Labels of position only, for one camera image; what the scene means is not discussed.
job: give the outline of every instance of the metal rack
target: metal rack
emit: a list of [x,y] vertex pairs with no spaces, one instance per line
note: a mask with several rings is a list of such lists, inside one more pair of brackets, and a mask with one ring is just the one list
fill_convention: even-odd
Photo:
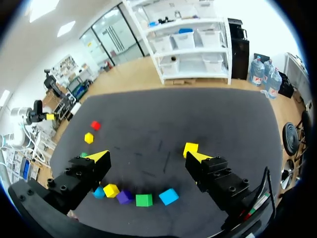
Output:
[[[138,20],[137,15],[139,16],[140,11],[144,11],[144,7],[148,7],[151,4],[157,4],[162,2],[168,2],[169,7],[173,8],[176,5],[192,5],[194,8],[194,4],[197,4],[199,0],[123,0],[123,4],[127,8],[131,18],[133,19],[135,25],[140,31],[140,35],[144,40],[145,46],[147,47],[149,54],[152,58],[153,64],[158,72],[159,78],[164,84],[166,80],[169,79],[177,79],[177,78],[227,78],[228,84],[231,84],[231,74],[232,74],[232,46],[231,46],[231,36],[230,36],[230,28],[228,19],[225,17],[216,17],[216,18],[189,18],[189,19],[177,19],[172,22],[167,22],[164,24],[159,24],[153,27],[145,28],[141,26],[140,21]],[[156,53],[152,49],[149,43],[149,36],[151,34],[156,34],[157,32],[163,31],[171,31],[174,29],[179,29],[181,27],[192,27],[195,28],[197,26],[208,26],[211,23],[217,24],[219,30],[223,33],[223,41],[225,43],[222,47],[217,48],[208,48],[203,45],[197,45],[192,49],[173,49],[168,52]],[[175,55],[187,55],[187,54],[202,54],[202,53],[219,53],[225,56],[222,72],[212,73],[207,72],[204,66],[204,62],[181,62],[179,65],[179,71],[175,74],[164,75],[159,66],[159,61],[164,56],[175,56]]]

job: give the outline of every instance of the gray mat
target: gray mat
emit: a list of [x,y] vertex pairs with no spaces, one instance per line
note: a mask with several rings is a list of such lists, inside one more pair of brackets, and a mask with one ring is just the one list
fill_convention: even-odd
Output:
[[[93,132],[93,120],[101,123]],[[88,145],[84,135],[95,135]],[[51,159],[53,176],[81,152],[109,149],[112,168],[102,181],[134,193],[152,193],[154,205],[119,205],[89,193],[75,210],[79,221],[100,230],[138,236],[173,235],[204,238],[219,232],[227,214],[206,193],[200,193],[185,169],[186,142],[199,152],[225,156],[229,167],[250,181],[261,181],[269,166],[278,192],[281,145],[274,112],[260,92],[215,89],[159,89],[90,97],[74,116]],[[179,199],[164,206],[158,194],[174,188]],[[262,216],[265,224],[268,207]]]

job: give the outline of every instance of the ceiling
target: ceiling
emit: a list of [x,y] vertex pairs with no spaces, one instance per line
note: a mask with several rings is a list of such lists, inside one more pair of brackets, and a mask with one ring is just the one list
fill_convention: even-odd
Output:
[[[21,11],[0,47],[0,94],[11,92],[38,62],[55,48],[79,37],[120,0],[60,0],[55,10],[29,22]],[[67,34],[57,38],[60,27],[75,20]]]

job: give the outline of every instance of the plastic box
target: plastic box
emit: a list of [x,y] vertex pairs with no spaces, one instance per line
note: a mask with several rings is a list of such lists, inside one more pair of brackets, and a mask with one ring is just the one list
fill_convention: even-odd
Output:
[[179,67],[179,58],[175,57],[176,60],[173,61],[171,56],[165,56],[163,59],[159,62],[159,66],[163,71],[163,74],[170,75],[170,74],[176,74],[178,73],[178,67]]
[[203,55],[203,61],[207,72],[209,73],[221,73],[223,58],[219,54],[205,54]]
[[197,32],[202,39],[204,47],[221,47],[220,31],[210,29],[205,31],[197,30]]
[[213,6],[213,0],[199,1],[195,8],[200,18],[216,18],[216,12]]
[[172,35],[174,38],[178,49],[191,49],[195,48],[195,41],[194,41],[194,32],[186,32],[181,34],[174,34]]
[[169,52],[173,50],[170,35],[152,39],[150,42],[153,44],[155,50],[158,53]]

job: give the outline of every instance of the black box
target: black box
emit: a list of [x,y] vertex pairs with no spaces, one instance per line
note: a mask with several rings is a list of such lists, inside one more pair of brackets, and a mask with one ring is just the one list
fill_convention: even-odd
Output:
[[285,97],[292,98],[294,93],[293,85],[290,83],[286,74],[279,72],[279,75],[281,75],[282,77],[282,84],[281,84],[281,87],[279,88],[278,93],[282,94]]

